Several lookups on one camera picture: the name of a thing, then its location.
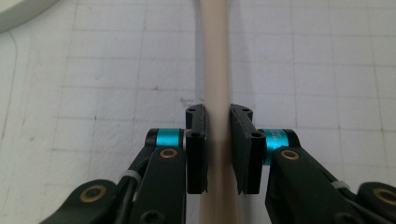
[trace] grid paper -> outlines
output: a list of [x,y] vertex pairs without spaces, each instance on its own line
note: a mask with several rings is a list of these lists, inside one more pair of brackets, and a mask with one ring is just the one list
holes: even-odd
[[[292,128],[353,191],[396,185],[396,2],[231,0],[233,103]],[[199,4],[64,0],[0,34],[0,222],[38,223],[82,183],[118,181],[150,128],[203,101]],[[270,223],[260,195],[241,223]],[[199,197],[188,197],[197,223]]]

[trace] screw head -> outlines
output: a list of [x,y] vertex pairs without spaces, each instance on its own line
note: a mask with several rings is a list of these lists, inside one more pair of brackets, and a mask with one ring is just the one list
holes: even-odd
[[374,189],[373,192],[375,197],[377,197],[383,203],[396,205],[396,192],[388,189]]
[[140,217],[140,224],[163,224],[165,216],[156,210],[149,210]]
[[349,213],[337,213],[334,216],[335,224],[361,224],[361,222]]

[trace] brass screw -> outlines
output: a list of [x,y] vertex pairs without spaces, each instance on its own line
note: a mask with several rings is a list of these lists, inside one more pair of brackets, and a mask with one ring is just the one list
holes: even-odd
[[388,189],[373,189],[375,197],[384,203],[396,205],[396,193]]
[[291,150],[283,150],[280,152],[280,155],[282,155],[284,158],[291,160],[291,161],[296,161],[300,158],[300,156],[297,152],[291,151]]
[[177,155],[177,151],[172,148],[166,148],[160,152],[162,158],[171,159]]
[[106,194],[106,187],[103,185],[90,186],[79,195],[79,199],[84,203],[93,203],[101,199]]

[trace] black plastic part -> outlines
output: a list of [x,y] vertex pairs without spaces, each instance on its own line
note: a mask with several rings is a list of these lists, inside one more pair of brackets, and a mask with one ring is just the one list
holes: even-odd
[[[140,176],[144,176],[147,170],[149,159],[157,144],[158,129],[150,129],[146,136],[144,147],[139,151],[136,158],[128,168],[128,170],[136,171]],[[115,224],[123,224],[129,219],[133,208],[133,198],[137,189],[137,182],[133,177],[123,176],[117,185],[118,211],[115,218]]]
[[204,105],[186,110],[187,192],[201,194],[207,191],[207,162],[205,140],[207,114]]
[[[298,159],[282,156],[284,150],[297,153]],[[329,172],[321,171],[324,168],[317,167],[317,163],[300,147],[281,147],[274,151],[265,198],[272,223],[365,223],[331,185],[324,175]]]
[[357,202],[396,223],[396,188],[378,182],[364,183],[359,187]]
[[184,129],[179,129],[178,130],[178,146],[183,148],[184,144]]
[[[161,156],[161,151],[168,148],[177,152],[175,157],[163,158]],[[185,171],[186,156],[183,149],[156,148],[148,163],[129,223],[144,223],[142,220],[145,220],[148,212],[164,216],[164,222],[160,223],[185,223]]]
[[233,143],[233,171],[238,193],[260,193],[262,163],[264,161],[265,134],[251,122],[253,112],[241,105],[231,105],[231,128]]
[[297,133],[292,129],[284,129],[289,140],[289,147],[301,147],[300,140],[298,139]]
[[[83,202],[81,194],[89,187],[102,186],[104,195],[94,202]],[[116,199],[116,185],[108,180],[93,180],[85,183],[69,195],[64,204],[41,224],[105,224],[113,223],[112,205]]]

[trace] wooden dowel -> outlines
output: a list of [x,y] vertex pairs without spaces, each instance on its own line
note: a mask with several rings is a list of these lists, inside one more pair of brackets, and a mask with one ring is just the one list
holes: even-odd
[[208,193],[201,224],[239,223],[232,167],[227,0],[200,0],[204,33],[205,108],[209,116]]

